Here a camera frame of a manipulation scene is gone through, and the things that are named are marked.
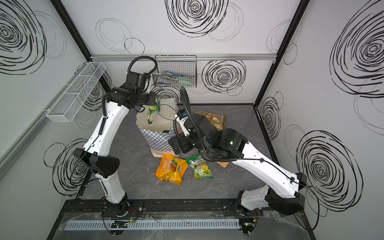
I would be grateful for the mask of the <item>green Fox's candy bag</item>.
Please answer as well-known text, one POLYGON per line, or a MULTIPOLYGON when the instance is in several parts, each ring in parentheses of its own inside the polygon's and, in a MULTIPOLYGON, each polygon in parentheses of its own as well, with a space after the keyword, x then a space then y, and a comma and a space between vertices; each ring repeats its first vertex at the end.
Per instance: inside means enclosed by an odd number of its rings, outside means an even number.
POLYGON ((213 179, 214 174, 208 165, 208 162, 204 159, 204 154, 199 153, 193 157, 186 159, 187 164, 194 169, 194 177, 196 179, 213 179))
POLYGON ((148 124, 152 124, 153 120, 157 116, 157 114, 160 112, 160 96, 156 96, 155 103, 153 106, 149 106, 148 114, 147 114, 147 122, 148 124))

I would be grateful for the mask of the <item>blue checkered paper bag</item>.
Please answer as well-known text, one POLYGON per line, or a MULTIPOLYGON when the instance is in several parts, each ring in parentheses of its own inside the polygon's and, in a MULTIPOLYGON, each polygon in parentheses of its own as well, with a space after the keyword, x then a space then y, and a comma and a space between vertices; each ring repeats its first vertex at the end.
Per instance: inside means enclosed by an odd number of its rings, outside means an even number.
POLYGON ((166 154, 176 156, 168 140, 176 135, 173 119, 178 111, 177 102, 174 98, 160 99, 159 109, 151 124, 148 123, 148 110, 137 114, 136 124, 154 157, 161 158, 166 154))

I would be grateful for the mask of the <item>yellow gummy candy bag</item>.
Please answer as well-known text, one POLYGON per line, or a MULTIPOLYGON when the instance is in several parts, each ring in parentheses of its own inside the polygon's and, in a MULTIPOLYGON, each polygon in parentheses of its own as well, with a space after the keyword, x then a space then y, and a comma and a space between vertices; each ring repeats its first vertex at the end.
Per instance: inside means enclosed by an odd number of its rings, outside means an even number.
POLYGON ((187 167, 188 164, 185 160, 168 154, 163 155, 160 166, 155 172, 155 176, 162 182, 181 185, 187 167))

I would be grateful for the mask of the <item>gold snack bag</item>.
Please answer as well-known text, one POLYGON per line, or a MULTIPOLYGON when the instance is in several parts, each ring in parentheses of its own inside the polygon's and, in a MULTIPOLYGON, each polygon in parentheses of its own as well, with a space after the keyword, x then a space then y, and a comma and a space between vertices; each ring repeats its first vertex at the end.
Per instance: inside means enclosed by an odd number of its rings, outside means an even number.
POLYGON ((205 111, 196 111, 195 114, 205 116, 210 123, 215 126, 218 131, 222 131, 226 128, 226 116, 225 115, 219 115, 214 113, 209 113, 205 111))

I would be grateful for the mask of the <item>orange potato chips bag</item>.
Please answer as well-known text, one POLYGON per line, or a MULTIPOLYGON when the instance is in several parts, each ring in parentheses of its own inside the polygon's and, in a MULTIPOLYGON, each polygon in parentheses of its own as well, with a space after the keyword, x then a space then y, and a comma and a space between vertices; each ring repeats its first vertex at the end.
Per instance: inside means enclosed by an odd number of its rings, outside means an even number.
POLYGON ((220 166, 222 166, 223 168, 226 168, 230 162, 217 162, 220 166))

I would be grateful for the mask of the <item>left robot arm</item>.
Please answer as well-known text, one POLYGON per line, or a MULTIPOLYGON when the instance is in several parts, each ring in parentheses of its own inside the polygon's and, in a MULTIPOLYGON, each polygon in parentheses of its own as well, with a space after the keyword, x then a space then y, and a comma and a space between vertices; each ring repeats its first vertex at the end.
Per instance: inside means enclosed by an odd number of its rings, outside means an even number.
POLYGON ((118 176, 120 160, 110 155, 110 148, 123 119, 133 110, 141 113, 145 107, 153 107, 156 94, 150 92, 151 74, 158 68, 153 57, 139 56, 133 59, 127 70, 127 78, 120 87, 115 87, 102 97, 102 117, 97 128, 85 143, 77 148, 74 156, 85 164, 103 187, 106 205, 117 216, 124 217, 133 211, 118 176), (139 60, 149 60, 154 67, 147 73, 132 71, 139 60))

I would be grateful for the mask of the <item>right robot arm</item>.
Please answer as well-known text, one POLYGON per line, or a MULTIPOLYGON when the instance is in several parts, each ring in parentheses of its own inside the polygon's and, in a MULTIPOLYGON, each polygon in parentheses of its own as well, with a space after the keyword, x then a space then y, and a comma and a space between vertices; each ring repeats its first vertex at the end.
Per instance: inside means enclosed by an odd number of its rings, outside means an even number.
POLYGON ((180 88, 183 109, 174 117, 174 129, 182 132, 168 143, 175 154, 186 154, 193 149, 203 152, 208 162, 233 163, 249 171, 265 186, 240 191, 235 207, 241 215, 256 209, 271 208, 284 215, 293 215, 305 208, 305 197, 300 190, 306 186, 307 177, 291 173, 260 153, 249 140, 230 128, 219 131, 205 116, 194 114, 185 87, 180 88))

